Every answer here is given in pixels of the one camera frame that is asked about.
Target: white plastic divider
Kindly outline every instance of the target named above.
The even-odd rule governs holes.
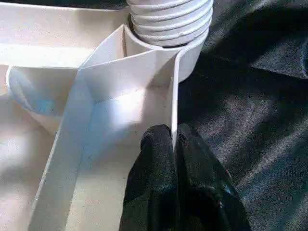
[[[151,50],[155,46],[138,42],[127,25],[101,43],[77,72],[33,204],[30,231],[118,229],[141,137],[148,127],[167,124],[175,143],[179,77],[193,70],[188,65],[195,65],[205,37],[182,47],[189,62],[181,63],[180,76],[175,62],[180,49]],[[130,55],[133,49],[140,52]],[[121,51],[109,54],[115,60],[99,64],[103,51],[114,50]]]

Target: white plastic part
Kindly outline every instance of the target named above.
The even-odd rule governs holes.
[[[29,230],[118,229],[141,136],[152,125],[167,124],[175,144],[178,81],[193,70],[205,38],[181,49],[149,49],[124,25],[101,43],[77,72]],[[183,49],[187,60],[175,75]],[[105,51],[118,55],[98,63]]]
[[[136,34],[146,42],[149,42],[153,45],[158,46],[176,46],[179,44],[185,44],[190,42],[200,36],[201,34],[208,34],[208,28],[211,21],[203,21],[196,27],[190,28],[186,31],[181,31],[176,34],[167,35],[167,36],[152,36],[152,35],[144,35]]]
[[[12,66],[6,83],[13,99],[55,135],[76,73],[76,68]]]
[[[134,30],[145,42],[164,47],[188,43],[208,33],[213,0],[167,1],[145,5],[128,0]]]
[[[167,26],[143,26],[137,24],[133,21],[134,30],[138,34],[145,34],[148,36],[170,36],[178,34],[182,31],[189,31],[191,28],[198,27],[199,25],[204,25],[209,23],[212,19],[212,9],[206,14],[199,14],[195,18],[190,18],[180,24],[172,24]]]

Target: dark cloth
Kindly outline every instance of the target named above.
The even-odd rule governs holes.
[[[129,175],[121,231],[250,231],[227,171],[197,132],[178,129],[176,153],[165,125],[149,128]]]
[[[308,228],[308,82],[202,54],[179,86],[179,123],[232,175],[254,231]]]

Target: plastic compartment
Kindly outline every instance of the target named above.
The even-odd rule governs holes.
[[[1,212],[8,214],[0,218],[1,230],[117,230],[141,135],[165,123],[176,136],[178,82],[192,72],[206,34],[164,49],[120,26],[127,15],[0,3],[2,83],[7,65],[15,65],[7,75],[11,93],[3,94],[10,103],[1,106],[1,143],[8,154],[0,169],[1,177],[9,176],[0,180],[6,195]],[[33,31],[27,34],[27,28]],[[47,126],[53,119],[58,129]]]
[[[84,62],[29,230],[118,230],[126,179],[142,134],[152,125],[167,124],[176,136],[179,78],[192,72],[205,37],[183,47],[184,52],[154,50],[121,26]]]
[[[0,2],[1,231],[28,230],[32,203],[76,75],[63,73],[76,73],[127,17],[126,10]],[[19,66],[11,67],[6,81],[10,65]]]

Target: white plastic pipe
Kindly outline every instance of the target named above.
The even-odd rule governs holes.
[[[208,33],[213,0],[127,0],[139,38],[149,44],[171,47]]]

